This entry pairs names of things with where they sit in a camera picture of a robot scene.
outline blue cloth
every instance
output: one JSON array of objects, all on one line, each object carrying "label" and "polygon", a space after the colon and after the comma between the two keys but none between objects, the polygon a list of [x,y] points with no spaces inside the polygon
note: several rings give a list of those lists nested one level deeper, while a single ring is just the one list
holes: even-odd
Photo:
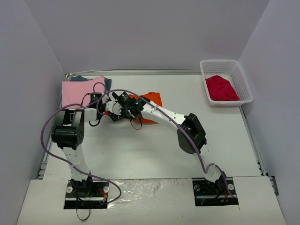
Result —
[{"label": "blue cloth", "polygon": [[[70,81],[89,81],[89,79],[79,75],[79,76],[72,76],[70,78]],[[112,79],[104,77],[104,81],[105,81],[105,89],[111,90],[112,82],[113,82]]]}]

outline gray wall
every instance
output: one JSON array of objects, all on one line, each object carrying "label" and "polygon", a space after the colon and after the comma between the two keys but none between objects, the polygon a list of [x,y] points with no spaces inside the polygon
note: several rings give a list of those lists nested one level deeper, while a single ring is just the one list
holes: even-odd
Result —
[{"label": "gray wall", "polygon": [[0,1],[0,21],[0,223],[14,225],[42,160],[39,134],[63,72],[23,0]]},{"label": "gray wall", "polygon": [[273,0],[240,62],[254,102],[243,107],[288,224],[300,221],[300,1]]},{"label": "gray wall", "polygon": [[64,72],[238,59],[269,0],[25,0]]}]

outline folded cloth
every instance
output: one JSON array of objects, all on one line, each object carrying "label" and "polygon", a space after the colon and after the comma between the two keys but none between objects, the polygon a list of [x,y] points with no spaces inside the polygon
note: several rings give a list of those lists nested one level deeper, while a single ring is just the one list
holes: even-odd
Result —
[{"label": "folded cloth", "polygon": [[[135,98],[138,99],[137,96],[135,95],[129,95],[131,98]],[[160,93],[159,92],[149,92],[148,94],[144,94],[142,95],[142,97],[145,97],[147,99],[150,99],[151,101],[153,101],[155,104],[160,105],[161,107],[163,107],[163,103],[161,102],[161,98],[160,98]],[[144,123],[153,123],[152,120],[147,120],[147,119],[142,119],[142,122]]]},{"label": "folded cloth", "polygon": [[[89,81],[90,79],[87,79],[83,76],[72,76],[70,78],[70,81]],[[106,90],[111,90],[111,87],[112,87],[112,80],[110,78],[104,78],[105,80],[105,89]]]},{"label": "folded cloth", "polygon": [[239,101],[230,82],[218,75],[206,79],[210,98],[214,101]]},{"label": "folded cloth", "polygon": [[[105,79],[102,76],[94,78],[90,81],[63,81],[62,82],[62,106],[66,106],[72,103],[81,103],[83,97],[87,93],[93,92],[93,86],[95,83],[101,82],[105,84]],[[104,87],[101,84],[95,86],[95,92],[103,92]],[[90,103],[90,97],[86,96],[83,101],[83,105],[88,105]],[[73,106],[72,109],[78,109],[79,106]]]}]

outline laundry basket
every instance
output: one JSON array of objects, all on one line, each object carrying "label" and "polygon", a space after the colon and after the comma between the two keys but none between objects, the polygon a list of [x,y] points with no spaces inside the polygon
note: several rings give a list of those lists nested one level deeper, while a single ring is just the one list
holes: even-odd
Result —
[{"label": "laundry basket", "polygon": [[[252,102],[253,95],[245,75],[236,60],[202,60],[200,68],[210,107],[237,107],[244,103]],[[214,101],[210,98],[206,80],[214,75],[219,75],[228,80],[236,91],[239,101]]]}]

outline white table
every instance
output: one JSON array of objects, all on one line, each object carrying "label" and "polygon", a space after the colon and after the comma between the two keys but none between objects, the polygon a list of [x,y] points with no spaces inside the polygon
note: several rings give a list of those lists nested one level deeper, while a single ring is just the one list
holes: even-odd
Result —
[{"label": "white table", "polygon": [[[83,152],[92,173],[116,180],[123,191],[106,210],[92,210],[85,224],[284,225],[268,177],[260,175],[239,108],[210,108],[200,75],[116,75],[112,88],[144,94],[160,92],[163,106],[194,113],[207,135],[207,148],[227,176],[233,177],[239,206],[196,207],[191,178],[203,177],[195,158],[183,152],[167,128],[103,118],[85,126]],[[64,157],[55,144],[51,151]],[[18,225],[82,224],[75,210],[64,210],[68,166],[49,158],[43,180],[32,180]],[[110,186],[109,198],[117,196]],[[86,215],[86,210],[79,212]]]}]

